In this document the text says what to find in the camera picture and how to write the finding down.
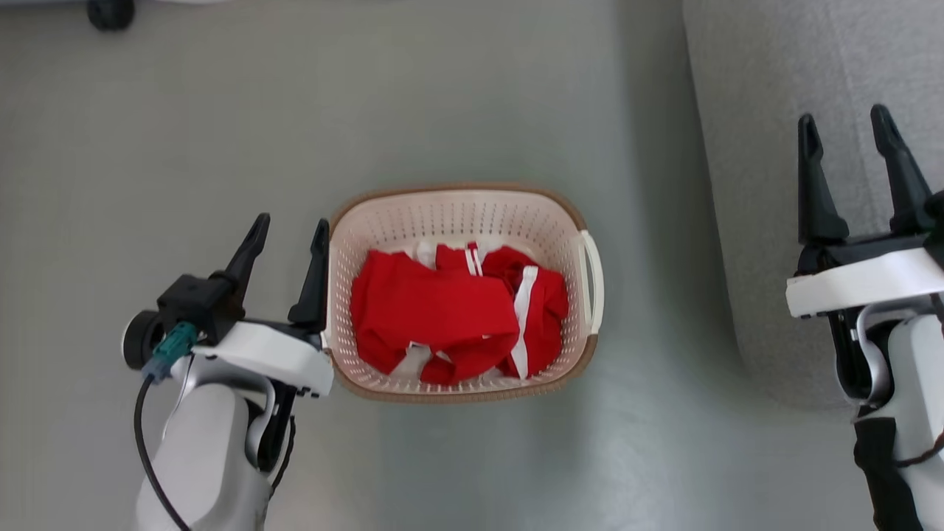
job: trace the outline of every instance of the black wheel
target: black wheel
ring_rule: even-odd
[[[144,310],[131,319],[122,337],[122,354],[128,368],[141,370],[163,338],[164,326],[157,312]]]
[[[99,31],[120,31],[134,20],[134,0],[88,0],[86,8]]]

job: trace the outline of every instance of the black cable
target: black cable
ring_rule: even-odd
[[[150,388],[152,383],[154,383],[154,376],[149,374],[144,378],[144,383],[141,384],[141,391],[138,392],[138,401],[134,404],[134,441],[138,444],[138,456],[141,458],[141,464],[144,465],[144,475],[147,476],[147,481],[151,483],[151,488],[154,490],[154,493],[157,494],[160,504],[164,506],[164,510],[167,511],[171,520],[180,528],[180,531],[190,531],[190,527],[180,518],[177,510],[171,505],[171,501],[167,499],[167,494],[164,493],[164,489],[160,487],[158,476],[154,473],[154,467],[151,466],[151,459],[147,456],[147,447],[144,446],[144,433],[141,430],[141,412],[144,407],[144,396],[147,395],[147,389]]]
[[[282,459],[282,465],[278,467],[276,480],[272,482],[272,493],[276,493],[276,487],[282,482],[282,476],[285,469],[289,468],[289,457],[292,456],[292,450],[295,448],[295,415],[289,417],[289,444],[285,447],[285,458]]]

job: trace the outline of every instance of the white fabric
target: white fabric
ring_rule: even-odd
[[[406,378],[419,378],[420,373],[423,372],[423,367],[426,365],[426,362],[428,362],[432,357],[430,346],[411,342],[410,346],[406,350],[406,354],[407,355],[402,360],[400,360],[400,363],[396,365],[396,368],[390,373],[390,375]],[[449,363],[452,363],[452,360],[449,359],[448,354],[443,351],[436,352],[436,357],[443,358]]]
[[[423,240],[416,244],[416,254],[413,256],[416,262],[430,269],[436,268],[436,244]]]
[[[528,265],[521,272],[521,286],[514,296],[514,314],[518,317],[518,341],[512,348],[512,361],[518,371],[518,378],[528,378],[528,346],[525,345],[525,324],[528,322],[528,308],[531,307],[531,291],[537,280],[537,265]]]
[[[484,276],[485,273],[481,271],[481,260],[479,260],[479,250],[477,248],[472,249],[472,262],[475,263],[475,268],[479,273],[479,276]]]
[[[473,277],[479,277],[479,270],[476,268],[475,256],[471,249],[465,250],[465,265],[469,268],[469,274]]]

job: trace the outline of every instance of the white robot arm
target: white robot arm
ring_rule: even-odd
[[[944,195],[932,196],[888,109],[871,113],[895,215],[891,232],[849,238],[800,120],[800,242],[787,282],[793,317],[826,317],[836,375],[858,407],[856,464],[883,530],[944,529]]]
[[[312,265],[289,313],[291,323],[244,320],[242,298],[268,220],[268,214],[260,215],[226,271],[209,279],[181,277],[158,299],[159,311],[140,312],[126,328],[126,363],[145,373],[135,412],[148,476],[135,511],[141,531],[262,530],[293,448],[295,398],[330,392],[334,371],[320,334],[327,306],[327,221],[312,242]],[[178,341],[180,330],[184,341]],[[151,381],[164,376],[180,383],[180,395],[150,461],[141,407]],[[264,399],[257,403],[253,397]]]

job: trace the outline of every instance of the gray floor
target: gray floor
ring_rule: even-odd
[[[0,11],[0,528],[126,528],[126,321],[273,215],[247,297],[283,317],[315,220],[378,187],[571,197],[607,279],[560,393],[302,404],[269,529],[866,529],[851,427],[735,352],[675,1],[239,0]],[[145,410],[149,443],[175,390]]]

